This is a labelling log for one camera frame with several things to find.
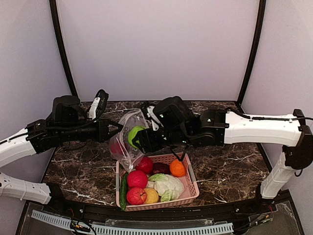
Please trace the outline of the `green apple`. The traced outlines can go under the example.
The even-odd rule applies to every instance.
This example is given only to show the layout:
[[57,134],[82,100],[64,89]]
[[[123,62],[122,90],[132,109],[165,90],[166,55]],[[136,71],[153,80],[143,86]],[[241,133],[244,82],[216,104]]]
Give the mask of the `green apple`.
[[129,144],[130,144],[131,146],[132,146],[132,143],[131,143],[132,138],[137,135],[136,127],[137,127],[137,126],[135,126],[134,128],[132,128],[131,131],[128,133],[128,142],[129,142]]

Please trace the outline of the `red ball fruit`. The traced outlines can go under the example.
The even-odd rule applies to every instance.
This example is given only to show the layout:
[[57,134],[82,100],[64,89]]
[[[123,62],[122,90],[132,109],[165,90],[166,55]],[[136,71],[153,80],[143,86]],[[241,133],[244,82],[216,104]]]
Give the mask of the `red ball fruit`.
[[127,148],[124,144],[121,144],[119,142],[112,143],[110,146],[110,152],[112,154],[119,154],[119,155],[125,155],[127,154]]

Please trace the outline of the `clear zip top bag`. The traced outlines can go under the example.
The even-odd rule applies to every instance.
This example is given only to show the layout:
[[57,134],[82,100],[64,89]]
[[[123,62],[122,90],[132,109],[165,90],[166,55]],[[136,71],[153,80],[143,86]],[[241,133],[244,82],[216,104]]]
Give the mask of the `clear zip top bag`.
[[112,154],[111,152],[110,154],[112,158],[117,160],[127,172],[131,172],[140,163],[144,154],[139,149],[135,149],[129,144],[128,133],[135,126],[148,127],[148,124],[140,109],[133,109],[127,112],[118,123],[123,125],[123,129],[120,133],[114,135],[110,139],[109,148],[112,143],[119,142],[126,146],[128,152],[125,155]]

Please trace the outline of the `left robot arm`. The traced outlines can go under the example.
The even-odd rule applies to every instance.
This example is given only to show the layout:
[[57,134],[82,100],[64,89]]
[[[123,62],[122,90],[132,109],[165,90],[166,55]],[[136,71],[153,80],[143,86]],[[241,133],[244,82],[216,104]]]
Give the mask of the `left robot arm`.
[[[71,141],[105,142],[119,133],[123,126],[107,118],[101,118],[109,95],[99,90],[87,110],[80,99],[73,95],[56,97],[52,112],[46,119],[28,124],[16,134],[0,142],[0,165],[5,166],[24,157],[44,153]],[[44,205],[53,199],[63,198],[62,191],[54,183],[34,183],[0,175],[0,194],[5,197],[29,200]]]

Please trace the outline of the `red fruit back left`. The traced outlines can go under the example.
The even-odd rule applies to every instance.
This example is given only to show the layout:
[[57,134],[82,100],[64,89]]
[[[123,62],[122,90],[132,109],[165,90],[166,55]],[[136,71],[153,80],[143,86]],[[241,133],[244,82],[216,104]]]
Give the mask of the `red fruit back left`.
[[140,170],[146,174],[150,174],[153,170],[153,161],[149,157],[143,157],[140,163],[135,168],[136,170]]

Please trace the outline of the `orange fruit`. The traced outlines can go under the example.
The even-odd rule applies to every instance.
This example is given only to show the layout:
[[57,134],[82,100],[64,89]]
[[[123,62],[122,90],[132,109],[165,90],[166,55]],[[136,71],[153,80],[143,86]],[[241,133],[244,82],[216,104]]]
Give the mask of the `orange fruit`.
[[183,177],[186,174],[185,167],[178,159],[173,160],[170,165],[170,172],[175,177]]

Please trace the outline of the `red fruit middle left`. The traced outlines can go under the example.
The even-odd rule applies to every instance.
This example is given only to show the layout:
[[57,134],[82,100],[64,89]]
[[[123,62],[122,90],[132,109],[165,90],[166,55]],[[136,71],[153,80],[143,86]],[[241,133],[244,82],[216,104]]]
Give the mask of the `red fruit middle left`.
[[129,173],[127,177],[127,183],[131,188],[145,188],[148,183],[148,177],[143,171],[135,170]]

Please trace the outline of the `pale green cabbage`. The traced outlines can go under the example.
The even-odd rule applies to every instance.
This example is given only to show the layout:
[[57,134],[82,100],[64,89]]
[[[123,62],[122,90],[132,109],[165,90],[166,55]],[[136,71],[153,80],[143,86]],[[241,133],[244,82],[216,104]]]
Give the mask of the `pale green cabbage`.
[[157,191],[161,202],[177,200],[185,191],[184,184],[179,178],[163,173],[150,176],[147,187]]

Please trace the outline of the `green cucumber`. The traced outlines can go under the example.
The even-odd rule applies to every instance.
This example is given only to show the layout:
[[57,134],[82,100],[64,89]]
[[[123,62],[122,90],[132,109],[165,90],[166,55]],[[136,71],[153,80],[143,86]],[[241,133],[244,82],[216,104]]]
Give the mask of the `green cucumber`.
[[122,211],[126,210],[127,206],[127,191],[128,191],[128,173],[126,172],[121,180],[120,191],[119,191],[119,203]]

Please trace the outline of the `yellow fruit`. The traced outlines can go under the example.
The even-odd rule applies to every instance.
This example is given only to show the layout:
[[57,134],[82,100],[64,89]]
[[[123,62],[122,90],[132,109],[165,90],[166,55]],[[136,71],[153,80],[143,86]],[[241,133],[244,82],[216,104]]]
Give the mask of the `yellow fruit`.
[[145,188],[144,191],[146,193],[146,200],[144,202],[145,204],[153,204],[159,201],[159,194],[155,189]]

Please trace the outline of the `red apple front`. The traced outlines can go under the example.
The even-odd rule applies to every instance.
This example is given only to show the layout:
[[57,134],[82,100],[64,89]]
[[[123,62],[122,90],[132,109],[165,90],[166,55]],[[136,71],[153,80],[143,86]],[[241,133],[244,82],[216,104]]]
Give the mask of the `red apple front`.
[[126,198],[130,205],[141,205],[145,203],[147,194],[144,189],[140,187],[134,187],[129,189]]

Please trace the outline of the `pink plastic basket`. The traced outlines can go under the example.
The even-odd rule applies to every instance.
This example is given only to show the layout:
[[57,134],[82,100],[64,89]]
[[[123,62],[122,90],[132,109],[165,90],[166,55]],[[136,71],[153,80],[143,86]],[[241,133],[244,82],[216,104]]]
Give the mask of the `pink plastic basket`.
[[[153,210],[153,209],[162,209],[162,208],[172,208],[174,206],[180,206],[184,204],[190,204],[196,199],[200,192],[196,182],[195,174],[191,163],[189,161],[188,155],[185,155],[183,160],[183,165],[186,170],[186,175],[180,177],[179,179],[182,181],[184,185],[184,192],[177,200],[172,200],[169,202],[158,202],[154,204],[142,204],[142,205],[127,205],[126,211],[127,212],[134,212],[134,211],[144,211],[144,210]],[[115,184],[116,184],[116,204],[120,207],[120,186],[122,178],[125,174],[124,168],[120,165],[119,162],[116,162],[116,174],[115,174]]]

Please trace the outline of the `black front rail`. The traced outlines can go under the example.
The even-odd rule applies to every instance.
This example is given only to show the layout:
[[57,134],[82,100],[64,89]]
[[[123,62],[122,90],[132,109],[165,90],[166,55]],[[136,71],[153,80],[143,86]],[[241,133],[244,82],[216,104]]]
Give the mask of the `black front rail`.
[[117,206],[102,206],[80,203],[66,199],[55,199],[44,206],[49,212],[73,216],[84,221],[104,222],[108,219],[130,221],[186,221],[197,219],[214,219],[214,221],[230,221],[244,226],[248,217],[265,213],[268,208],[252,211],[253,200],[248,199],[235,203],[226,203],[199,207],[175,207],[146,211],[122,211]]

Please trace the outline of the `black left frame post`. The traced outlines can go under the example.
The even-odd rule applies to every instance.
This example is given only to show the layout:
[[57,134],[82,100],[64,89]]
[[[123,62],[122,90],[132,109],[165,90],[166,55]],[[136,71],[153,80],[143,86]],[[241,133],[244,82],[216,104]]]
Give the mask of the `black left frame post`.
[[77,89],[76,89],[75,84],[74,84],[74,79],[73,79],[71,69],[69,66],[69,61],[67,58],[67,52],[66,52],[65,44],[64,44],[64,40],[63,40],[61,24],[60,24],[60,19],[59,19],[59,14],[58,14],[57,1],[56,0],[49,0],[49,7],[50,7],[50,12],[51,12],[54,34],[55,34],[61,62],[63,65],[64,73],[66,76],[67,85],[69,87],[71,95],[78,97],[78,92],[77,92]]

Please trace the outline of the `black right frame post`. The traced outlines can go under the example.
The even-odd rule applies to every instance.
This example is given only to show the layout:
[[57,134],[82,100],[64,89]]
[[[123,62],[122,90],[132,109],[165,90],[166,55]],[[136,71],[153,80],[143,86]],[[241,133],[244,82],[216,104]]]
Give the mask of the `black right frame post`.
[[237,98],[237,103],[239,106],[241,106],[244,101],[245,94],[249,85],[250,77],[252,74],[252,70],[254,67],[254,62],[255,62],[257,51],[258,51],[258,46],[259,46],[260,37],[262,33],[262,28],[263,28],[266,3],[267,3],[266,0],[259,0],[255,30],[254,30],[253,40],[251,44],[251,50],[250,50],[249,58],[247,61],[246,71],[244,73],[241,89]]

